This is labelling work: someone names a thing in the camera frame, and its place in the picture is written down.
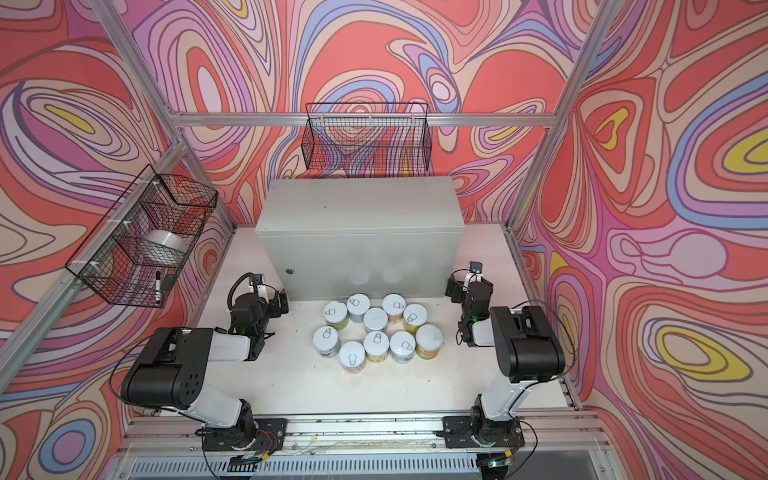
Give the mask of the can red label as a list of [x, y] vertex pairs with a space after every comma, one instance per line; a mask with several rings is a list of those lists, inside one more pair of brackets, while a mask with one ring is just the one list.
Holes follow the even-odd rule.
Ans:
[[320, 356], [332, 358], [341, 348], [339, 332], [331, 326], [322, 326], [314, 332], [312, 344]]

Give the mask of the can green yellow label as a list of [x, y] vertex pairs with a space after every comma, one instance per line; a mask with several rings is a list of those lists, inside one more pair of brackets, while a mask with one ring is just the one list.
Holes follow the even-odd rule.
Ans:
[[323, 308], [325, 323], [337, 331], [345, 329], [349, 323], [348, 309], [344, 302], [330, 301]]

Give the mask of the can pink label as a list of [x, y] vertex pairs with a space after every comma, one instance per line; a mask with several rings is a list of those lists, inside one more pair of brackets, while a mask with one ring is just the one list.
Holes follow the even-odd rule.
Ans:
[[402, 321], [406, 306], [405, 298], [397, 293], [388, 294], [382, 300], [382, 309], [386, 313], [389, 323]]
[[350, 374], [360, 373], [366, 365], [367, 357], [364, 345], [358, 341], [348, 341], [340, 347], [338, 358], [342, 368]]

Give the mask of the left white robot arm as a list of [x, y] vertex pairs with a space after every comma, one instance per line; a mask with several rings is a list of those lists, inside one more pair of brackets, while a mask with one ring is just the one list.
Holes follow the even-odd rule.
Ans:
[[261, 355], [272, 319], [289, 312], [288, 295], [261, 274], [241, 275], [228, 291], [230, 324], [222, 328], [164, 327], [147, 340], [120, 389], [123, 403], [177, 413], [202, 424], [206, 451], [245, 450], [259, 435], [250, 403], [206, 380], [212, 363], [249, 363]]

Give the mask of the can orange label plastic lid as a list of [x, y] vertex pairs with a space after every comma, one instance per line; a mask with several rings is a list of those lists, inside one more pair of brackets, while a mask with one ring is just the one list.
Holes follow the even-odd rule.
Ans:
[[416, 354], [425, 360], [434, 359], [444, 342], [442, 331], [435, 325], [425, 324], [416, 333]]

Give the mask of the can yellow label right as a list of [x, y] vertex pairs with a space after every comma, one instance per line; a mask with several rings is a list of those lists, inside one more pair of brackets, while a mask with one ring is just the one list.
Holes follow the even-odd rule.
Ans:
[[403, 325], [408, 333], [416, 335], [419, 328], [425, 325], [427, 321], [428, 312], [422, 304], [410, 303], [405, 307], [403, 311]]

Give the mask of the can pink label back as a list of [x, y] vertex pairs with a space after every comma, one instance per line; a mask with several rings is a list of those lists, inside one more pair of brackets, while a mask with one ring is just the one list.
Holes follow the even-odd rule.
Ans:
[[382, 300], [382, 309], [386, 313], [389, 323], [402, 321], [406, 306], [405, 298], [397, 293], [388, 294]]

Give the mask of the can blue green label front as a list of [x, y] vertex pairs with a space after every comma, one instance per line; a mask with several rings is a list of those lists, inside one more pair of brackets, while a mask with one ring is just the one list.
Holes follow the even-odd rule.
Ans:
[[410, 362], [415, 355], [415, 349], [415, 337], [407, 331], [397, 331], [389, 339], [390, 356], [396, 363]]

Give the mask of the black marker pen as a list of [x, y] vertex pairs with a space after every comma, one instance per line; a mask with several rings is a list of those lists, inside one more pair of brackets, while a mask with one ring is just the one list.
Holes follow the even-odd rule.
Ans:
[[160, 270], [157, 270], [155, 272], [155, 285], [154, 285], [154, 295], [155, 295], [155, 304], [161, 305], [163, 302], [163, 293], [161, 289], [162, 284], [162, 272]]

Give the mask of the can plain lid centre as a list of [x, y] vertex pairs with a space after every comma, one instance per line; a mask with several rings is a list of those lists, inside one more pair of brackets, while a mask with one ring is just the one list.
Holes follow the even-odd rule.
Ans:
[[363, 325], [368, 333], [385, 332], [388, 323], [388, 315], [382, 308], [372, 307], [363, 315]]

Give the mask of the grey metal cabinet box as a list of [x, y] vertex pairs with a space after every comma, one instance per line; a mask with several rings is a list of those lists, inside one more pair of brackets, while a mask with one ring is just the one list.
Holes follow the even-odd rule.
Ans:
[[441, 297], [465, 223], [449, 177], [277, 180], [255, 227], [290, 299]]

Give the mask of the can blue label back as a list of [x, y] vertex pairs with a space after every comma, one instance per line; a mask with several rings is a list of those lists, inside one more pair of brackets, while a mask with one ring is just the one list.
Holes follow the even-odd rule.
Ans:
[[347, 299], [346, 307], [350, 320], [354, 323], [362, 323], [364, 315], [371, 308], [371, 300], [364, 293], [356, 293]]

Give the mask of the can yellow label front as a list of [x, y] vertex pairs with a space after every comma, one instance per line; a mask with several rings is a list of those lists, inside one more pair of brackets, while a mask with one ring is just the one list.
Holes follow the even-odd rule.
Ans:
[[389, 337], [382, 331], [369, 332], [364, 338], [363, 347], [369, 362], [382, 363], [389, 356]]

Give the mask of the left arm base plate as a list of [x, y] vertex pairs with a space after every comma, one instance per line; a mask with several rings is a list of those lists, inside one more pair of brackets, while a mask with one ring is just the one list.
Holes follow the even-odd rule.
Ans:
[[287, 426], [286, 418], [257, 418], [251, 425], [201, 427], [195, 434], [201, 438], [205, 452], [274, 453], [283, 448]]

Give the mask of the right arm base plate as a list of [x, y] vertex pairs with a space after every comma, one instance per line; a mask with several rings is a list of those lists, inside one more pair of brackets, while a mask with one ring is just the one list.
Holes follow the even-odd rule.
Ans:
[[517, 451], [526, 441], [518, 420], [491, 421], [484, 418], [445, 416], [442, 429], [435, 432], [449, 449], [506, 448]]

